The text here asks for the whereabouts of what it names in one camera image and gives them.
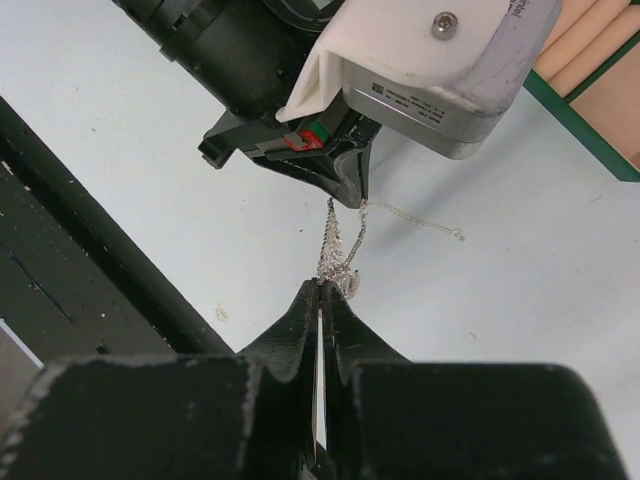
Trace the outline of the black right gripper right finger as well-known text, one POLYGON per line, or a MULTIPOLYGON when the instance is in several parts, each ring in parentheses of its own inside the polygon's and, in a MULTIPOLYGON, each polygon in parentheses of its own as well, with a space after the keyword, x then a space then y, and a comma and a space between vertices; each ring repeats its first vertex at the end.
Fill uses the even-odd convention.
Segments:
POLYGON ((413 362, 320 293, 327 453, 340 479, 625 479, 600 406, 547 363, 413 362))

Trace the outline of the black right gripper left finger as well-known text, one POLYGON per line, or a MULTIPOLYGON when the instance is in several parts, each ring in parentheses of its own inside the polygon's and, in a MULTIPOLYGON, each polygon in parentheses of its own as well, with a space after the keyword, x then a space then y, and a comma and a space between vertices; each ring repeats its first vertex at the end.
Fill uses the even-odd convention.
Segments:
POLYGON ((47 365, 1 444, 5 479, 307 479, 319 288, 235 355, 47 365))

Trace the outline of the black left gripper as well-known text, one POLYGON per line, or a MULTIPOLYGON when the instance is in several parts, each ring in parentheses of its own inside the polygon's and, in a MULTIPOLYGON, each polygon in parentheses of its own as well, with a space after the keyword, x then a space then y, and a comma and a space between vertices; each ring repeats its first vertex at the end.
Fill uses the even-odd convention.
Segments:
POLYGON ((321 189, 347 208, 368 195, 380 124, 341 93, 328 107, 280 123, 313 42, 338 1, 120 0, 118 7, 224 107, 199 150, 221 169, 240 151, 254 164, 321 189))

